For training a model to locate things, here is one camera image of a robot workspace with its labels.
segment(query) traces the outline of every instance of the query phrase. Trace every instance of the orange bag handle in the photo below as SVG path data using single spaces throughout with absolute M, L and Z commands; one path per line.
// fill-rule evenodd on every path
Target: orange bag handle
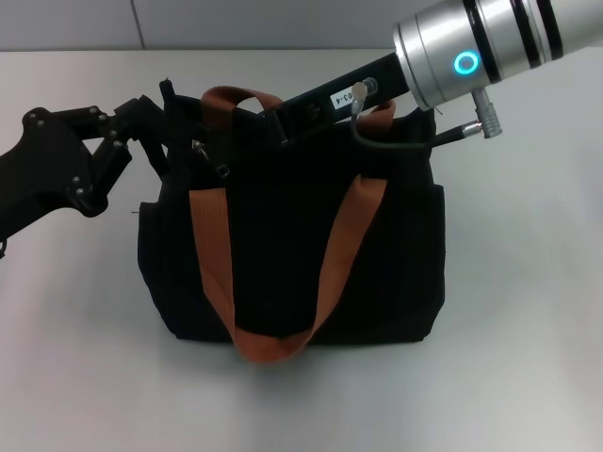
M 280 99 L 245 89 L 219 87 L 202 98 L 204 122 L 221 131 L 232 129 L 232 112 L 245 99 L 255 97 L 264 108 Z M 362 119 L 372 132 L 391 127 L 395 105 L 388 103 Z M 240 329 L 235 322 L 232 253 L 228 201 L 224 188 L 191 191 L 195 246 L 207 299 L 212 304 L 241 355 L 252 362 L 277 362 L 302 349 L 337 305 L 350 276 L 356 254 L 385 192 L 385 180 L 357 176 L 335 217 L 318 280 L 317 312 L 313 326 L 286 338 L 275 338 Z

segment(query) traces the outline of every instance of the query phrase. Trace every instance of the black cable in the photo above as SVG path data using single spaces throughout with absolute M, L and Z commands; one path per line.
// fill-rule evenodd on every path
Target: black cable
M 467 134 L 465 133 L 467 126 L 466 124 L 459 125 L 458 127 L 454 127 L 446 132 L 438 134 L 431 141 L 425 143 L 385 143 L 362 137 L 358 132 L 357 123 L 358 115 L 352 115 L 350 120 L 352 137 L 363 146 L 379 150 L 427 150 L 467 138 Z

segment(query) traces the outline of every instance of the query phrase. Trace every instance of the glowing blue ring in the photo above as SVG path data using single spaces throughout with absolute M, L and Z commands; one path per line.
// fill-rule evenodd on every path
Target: glowing blue ring
M 465 58 L 469 58 L 473 62 L 470 68 L 464 68 L 461 66 L 461 61 L 463 61 Z M 478 66 L 480 66 L 480 58 L 475 52 L 462 52 L 454 60 L 454 70 L 460 75 L 469 75 L 474 73 L 478 69 Z

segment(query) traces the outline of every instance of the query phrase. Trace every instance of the bag strap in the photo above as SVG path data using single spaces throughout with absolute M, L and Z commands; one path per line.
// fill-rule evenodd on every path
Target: bag strap
M 213 110 L 212 113 L 215 113 L 216 109 L 229 112 L 210 120 L 214 126 L 221 127 L 221 130 L 227 130 L 232 126 L 230 125 L 232 111 L 236 107 L 237 100 L 241 102 L 256 97 L 263 107 L 277 100 L 267 94 L 225 87 L 211 89 L 208 93 L 202 99 L 205 108 Z M 394 110 L 393 103 L 377 109 L 375 113 L 363 119 L 364 127 L 373 131 L 387 130 L 391 126 Z M 195 246 L 204 292 L 243 357 L 252 362 L 277 362 L 290 357 L 308 343 L 331 315 L 341 298 L 356 254 L 381 205 L 386 185 L 385 180 L 367 179 L 361 176 L 357 176 L 351 183 L 335 217 L 327 242 L 318 280 L 314 324 L 312 328 L 286 338 L 256 334 L 236 326 L 226 191 L 224 188 L 215 188 L 189 193 Z

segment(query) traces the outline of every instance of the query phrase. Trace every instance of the black band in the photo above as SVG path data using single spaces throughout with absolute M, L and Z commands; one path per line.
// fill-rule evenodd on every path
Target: black band
M 536 45 L 536 39 L 531 31 L 530 18 L 526 12 L 524 2 L 522 0 L 511 0 L 511 5 L 513 6 L 513 14 L 515 15 L 515 20 L 519 27 L 521 40 L 526 48 L 526 56 L 530 62 L 530 69 L 536 69 L 542 65 L 542 62 L 540 60 L 538 46 Z
M 498 70 L 497 60 L 492 52 L 488 35 L 486 35 L 486 29 L 481 21 L 480 12 L 478 11 L 478 5 L 476 0 L 463 0 L 464 8 L 467 11 L 467 17 L 473 30 L 473 37 L 475 42 L 478 44 L 478 50 L 481 54 L 481 60 L 483 61 L 483 68 L 488 74 L 490 83 L 498 83 L 502 80 L 500 77 L 500 71 Z
M 557 18 L 555 17 L 555 11 L 553 10 L 550 0 L 536 0 L 538 9 L 540 9 L 540 15 L 543 18 L 545 24 L 546 37 L 548 38 L 548 45 L 550 46 L 550 53 L 553 59 L 559 59 L 563 57 L 563 41 L 562 34 L 559 31 L 557 25 Z

